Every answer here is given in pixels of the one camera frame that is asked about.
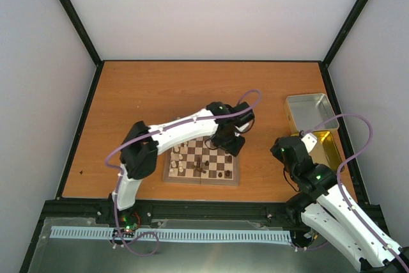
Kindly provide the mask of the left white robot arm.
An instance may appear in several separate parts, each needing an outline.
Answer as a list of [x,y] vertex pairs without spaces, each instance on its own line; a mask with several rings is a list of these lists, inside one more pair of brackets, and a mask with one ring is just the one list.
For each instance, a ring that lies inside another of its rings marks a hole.
[[198,112],[161,125],[135,123],[122,145],[117,167],[118,183],[112,192],[114,202],[110,215],[118,223],[126,223],[133,216],[135,197],[142,180],[156,169],[157,157],[174,146],[199,137],[208,137],[216,149],[236,157],[245,144],[242,134],[250,129],[255,115],[246,102],[232,107],[212,102]]

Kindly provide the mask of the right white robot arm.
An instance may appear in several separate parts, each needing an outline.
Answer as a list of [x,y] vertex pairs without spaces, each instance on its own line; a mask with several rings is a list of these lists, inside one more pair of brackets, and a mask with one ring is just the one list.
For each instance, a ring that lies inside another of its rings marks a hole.
[[334,171],[313,162],[315,144],[312,135],[279,137],[270,149],[300,190],[286,202],[289,221],[317,231],[358,272],[408,272],[408,248],[371,220]]

